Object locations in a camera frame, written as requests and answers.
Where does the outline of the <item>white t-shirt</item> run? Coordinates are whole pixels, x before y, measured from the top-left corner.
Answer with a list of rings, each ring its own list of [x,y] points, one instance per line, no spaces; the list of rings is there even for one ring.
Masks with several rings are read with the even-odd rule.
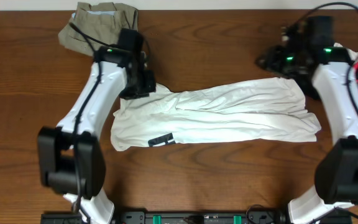
[[[315,142],[321,129],[294,80],[264,78],[171,92],[158,84],[146,98],[121,100],[111,144],[117,151],[168,144],[265,139]]]

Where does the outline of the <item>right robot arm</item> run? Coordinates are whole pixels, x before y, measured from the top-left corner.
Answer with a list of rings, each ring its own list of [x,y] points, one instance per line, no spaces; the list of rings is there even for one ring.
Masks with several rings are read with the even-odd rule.
[[[331,128],[333,148],[318,164],[314,184],[287,205],[287,223],[350,223],[358,205],[358,54],[335,45],[274,46],[256,64],[295,80],[318,96]]]

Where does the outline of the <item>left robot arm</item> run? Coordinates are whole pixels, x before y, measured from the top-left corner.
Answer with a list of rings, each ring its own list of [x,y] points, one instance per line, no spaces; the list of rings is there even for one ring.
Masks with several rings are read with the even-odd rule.
[[[77,101],[54,128],[37,136],[41,183],[71,203],[69,212],[45,212],[41,223],[111,223],[114,204],[104,189],[106,165],[99,144],[116,98],[155,90],[143,50],[101,47]]]

